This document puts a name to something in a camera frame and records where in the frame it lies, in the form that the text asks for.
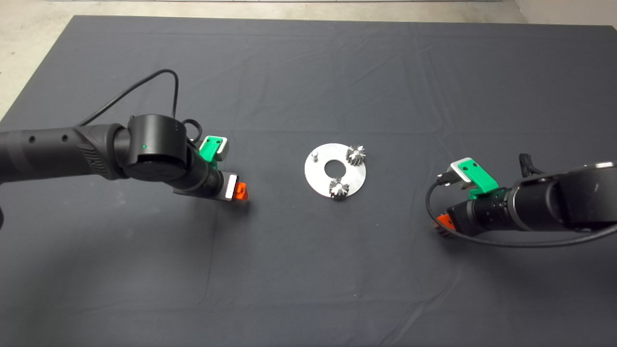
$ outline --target metal disc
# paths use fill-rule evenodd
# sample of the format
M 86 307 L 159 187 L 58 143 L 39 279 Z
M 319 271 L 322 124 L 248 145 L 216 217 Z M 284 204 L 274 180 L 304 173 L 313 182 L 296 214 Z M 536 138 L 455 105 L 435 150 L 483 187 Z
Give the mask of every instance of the metal disc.
M 347 196 L 353 195 L 364 184 L 366 179 L 366 166 L 364 163 L 353 166 L 347 162 L 347 150 L 349 146 L 340 143 L 326 143 L 312 150 L 304 162 L 304 175 L 309 185 L 320 195 L 330 198 L 329 186 L 332 177 L 326 173 L 326 164 L 329 161 L 339 161 L 345 166 L 345 175 L 341 177 L 341 183 L 349 185 Z M 313 154 L 317 153 L 317 161 L 313 160 Z

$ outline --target gray floor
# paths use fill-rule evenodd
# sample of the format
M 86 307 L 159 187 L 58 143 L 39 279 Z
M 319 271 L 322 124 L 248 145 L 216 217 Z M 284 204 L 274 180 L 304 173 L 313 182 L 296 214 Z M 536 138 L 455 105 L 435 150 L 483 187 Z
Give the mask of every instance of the gray floor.
M 49 2 L 0 0 L 0 119 L 68 21 L 81 15 L 526 23 L 499 2 Z

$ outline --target gear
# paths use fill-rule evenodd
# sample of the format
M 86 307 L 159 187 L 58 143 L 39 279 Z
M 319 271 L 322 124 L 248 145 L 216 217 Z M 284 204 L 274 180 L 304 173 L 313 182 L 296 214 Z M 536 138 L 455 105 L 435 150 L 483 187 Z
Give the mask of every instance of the gear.
M 366 151 L 364 146 L 349 147 L 347 149 L 347 162 L 353 166 L 358 166 L 364 162 Z
M 330 182 L 330 196 L 334 200 L 342 200 L 347 196 L 349 192 L 349 185 L 341 183 L 340 178 L 333 178 Z

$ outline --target black fabric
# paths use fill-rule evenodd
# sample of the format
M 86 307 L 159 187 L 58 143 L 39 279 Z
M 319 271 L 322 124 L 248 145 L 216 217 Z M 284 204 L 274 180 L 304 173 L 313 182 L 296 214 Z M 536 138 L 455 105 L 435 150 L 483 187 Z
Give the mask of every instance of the black fabric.
M 161 68 L 180 75 L 178 118 L 230 139 L 221 167 L 250 203 L 96 176 L 3 185 L 0 344 L 615 345 L 617 237 L 485 248 L 436 236 L 422 202 L 466 156 L 505 186 L 518 153 L 548 171 L 615 159 L 612 27 L 75 17 L 0 130 L 76 124 Z M 168 114 L 172 92 L 160 77 L 97 122 Z M 304 178 L 330 142 L 367 150 L 341 203 Z

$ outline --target cylindrical joint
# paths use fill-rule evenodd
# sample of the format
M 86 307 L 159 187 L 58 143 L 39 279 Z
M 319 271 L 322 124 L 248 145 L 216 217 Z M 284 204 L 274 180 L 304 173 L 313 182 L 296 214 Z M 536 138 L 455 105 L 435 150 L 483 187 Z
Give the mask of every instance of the cylindrical joint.
M 521 230 L 508 213 L 510 189 L 502 188 L 471 200 L 475 219 L 488 230 Z
M 565 230 L 555 180 L 523 183 L 513 190 L 510 214 L 526 230 Z
M 188 139 L 181 122 L 165 115 L 139 115 L 127 129 L 130 143 L 122 164 L 129 177 L 167 182 L 184 175 Z
M 189 148 L 188 159 L 186 175 L 166 183 L 183 194 L 198 198 L 212 198 L 219 194 L 225 183 L 223 173 L 213 169 L 193 148 Z

